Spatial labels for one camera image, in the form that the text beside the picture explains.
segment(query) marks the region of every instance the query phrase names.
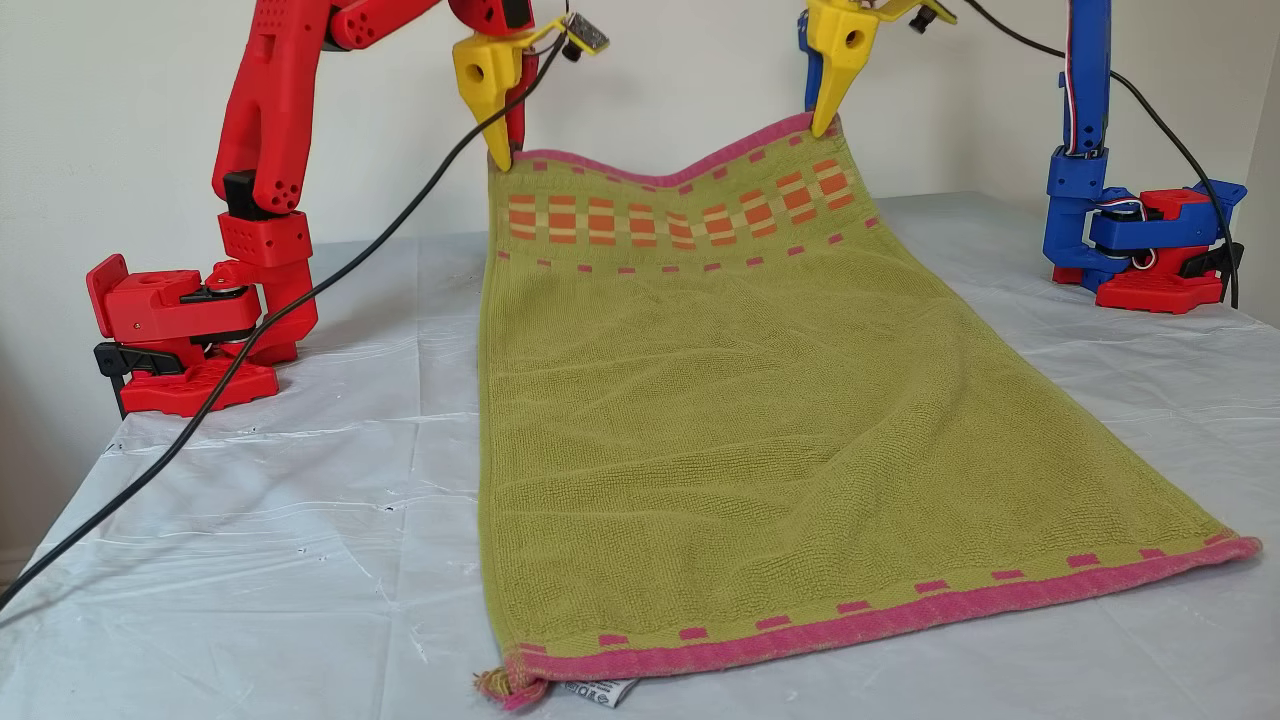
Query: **plastic table cover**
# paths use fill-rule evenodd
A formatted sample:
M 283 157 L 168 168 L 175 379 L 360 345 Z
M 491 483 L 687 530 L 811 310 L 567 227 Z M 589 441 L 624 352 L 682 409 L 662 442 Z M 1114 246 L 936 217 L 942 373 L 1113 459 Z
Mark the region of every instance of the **plastic table cover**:
M 906 246 L 1210 512 L 1280 543 L 1280 331 L 1224 306 L 1101 309 L 1048 282 L 1041 220 L 882 201 Z M 358 249 L 317 249 L 321 277 Z M 476 546 L 481 233 L 397 241 L 321 296 L 278 397 L 214 414 L 0 628 L 0 717 L 499 717 Z M 40 552 L 182 420 L 129 416 Z M 584 556 L 582 562 L 591 562 Z M 1280 568 L 1258 557 L 1065 606 L 529 717 L 1275 717 Z

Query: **white wall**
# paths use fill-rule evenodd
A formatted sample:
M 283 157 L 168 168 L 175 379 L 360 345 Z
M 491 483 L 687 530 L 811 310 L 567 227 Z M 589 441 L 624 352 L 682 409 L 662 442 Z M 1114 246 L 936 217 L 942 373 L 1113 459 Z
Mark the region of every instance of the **white wall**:
M 531 146 L 660 173 L 800 109 L 799 0 L 575 5 L 613 46 L 548 77 Z M 854 154 L 879 196 L 977 187 L 1039 208 L 1060 137 L 1057 63 L 952 5 L 959 28 L 882 32 L 844 106 Z M 1061 3 L 987 5 L 1061 42 Z M 1116 67 L 1212 173 L 1243 178 L 1280 6 L 1119 5 Z M 549 18 L 561 3 L 535 6 Z M 0 1 L 0 548 L 38 539 L 115 424 L 83 273 L 115 251 L 137 270 L 221 258 L 209 176 L 251 12 L 252 0 Z M 442 6 L 371 50 L 323 58 L 302 204 L 317 241 L 372 237 L 471 126 L 449 56 L 462 36 Z M 1190 182 L 1125 100 L 1111 137 L 1116 182 Z M 402 233 L 483 228 L 483 158 L 480 145 L 463 154 Z
M 1253 316 L 1280 327 L 1280 53 L 1271 65 L 1248 186 L 1236 227 L 1236 240 L 1245 243 L 1240 302 Z

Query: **towel fringe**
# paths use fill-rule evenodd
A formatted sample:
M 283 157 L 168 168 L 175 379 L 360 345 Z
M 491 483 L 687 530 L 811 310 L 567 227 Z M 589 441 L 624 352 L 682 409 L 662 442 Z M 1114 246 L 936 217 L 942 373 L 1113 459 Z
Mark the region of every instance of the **towel fringe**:
M 512 691 L 511 678 L 507 676 L 506 667 L 480 673 L 475 676 L 475 682 L 472 684 L 477 691 L 480 691 L 480 694 L 492 701 L 500 702 L 502 708 L 506 711 L 520 710 L 521 707 L 538 702 L 544 694 L 547 694 L 547 688 L 550 685 L 550 683 L 543 678 L 534 678 L 534 682 L 527 687 Z

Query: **pink towel border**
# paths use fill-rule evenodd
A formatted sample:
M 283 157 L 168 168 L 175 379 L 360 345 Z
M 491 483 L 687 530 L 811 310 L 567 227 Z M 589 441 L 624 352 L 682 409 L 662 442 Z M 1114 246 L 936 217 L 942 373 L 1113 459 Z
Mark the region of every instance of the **pink towel border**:
M 1030 610 L 1129 589 L 1201 565 L 1249 557 L 1262 548 L 1257 538 L 1234 538 L 1188 552 L 1119 568 L 1091 568 L 1061 578 L 1002 583 L 970 591 L 941 592 L 920 600 L 822 620 L 769 629 L 724 642 L 684 647 L 613 650 L 586 657 L 520 652 L 521 675 L 545 680 L 607 680 L 721 670 L 788 655 L 844 647 L 1012 610 Z
M 754 132 L 737 142 L 728 145 L 712 152 L 710 155 L 703 158 L 701 160 L 694 163 L 692 165 L 673 173 L 669 176 L 640 176 L 636 173 L 628 173 L 620 170 L 617 168 L 605 165 L 604 163 L 596 163 L 590 158 L 582 158 L 581 155 L 575 155 L 572 152 L 562 152 L 559 150 L 529 150 L 525 152 L 516 152 L 516 160 L 557 160 L 559 163 L 567 163 L 570 165 L 579 165 L 582 168 L 590 168 L 593 170 L 605 173 L 608 176 L 618 177 L 628 182 L 637 184 L 648 184 L 652 187 L 678 187 L 687 183 L 689 181 L 700 178 L 707 173 L 717 169 L 719 165 L 736 160 L 748 152 L 765 146 L 776 140 L 782 140 L 783 137 L 808 131 L 813 120 L 813 113 L 801 113 L 799 115 L 791 115 L 790 118 L 778 120 L 772 126 Z

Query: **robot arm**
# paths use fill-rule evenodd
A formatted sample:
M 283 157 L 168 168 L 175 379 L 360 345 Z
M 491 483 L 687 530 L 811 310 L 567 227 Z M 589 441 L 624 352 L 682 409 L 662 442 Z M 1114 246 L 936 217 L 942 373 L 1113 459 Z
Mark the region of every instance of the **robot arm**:
M 800 15 L 800 49 L 809 54 L 805 110 L 813 113 L 813 135 L 822 136 L 836 117 L 849 87 L 872 55 L 882 22 L 895 22 L 919 8 L 911 28 L 923 33 L 936 19 L 956 24 L 956 17 L 937 0 L 888 0 L 863 8 L 850 0 L 806 0 Z
M 218 224 L 232 259 L 201 279 L 195 270 L 131 274 L 124 259 L 113 255 L 87 278 L 99 328 L 114 341 L 101 343 L 95 356 L 111 378 L 122 415 L 192 415 L 259 320 L 253 286 L 262 287 L 266 313 L 311 290 L 311 234 L 297 208 L 311 151 L 320 53 L 367 47 L 439 3 L 257 0 L 214 163 L 214 192 L 228 209 Z M 532 27 L 529 0 L 449 5 L 481 36 Z M 511 128 L 516 140 L 521 126 Z M 297 357 L 297 341 L 315 323 L 315 301 L 275 323 L 216 407 L 274 395 L 271 365 Z
M 1071 0 L 1062 87 L 1062 145 L 1050 160 L 1044 255 L 1053 281 L 1082 284 L 1106 307 L 1187 313 L 1220 302 L 1244 251 L 1226 240 L 1248 192 L 1222 181 L 1133 193 L 1106 184 L 1111 0 Z M 1215 201 L 1221 205 L 1219 217 Z M 1093 215 L 1084 242 L 1085 222 Z

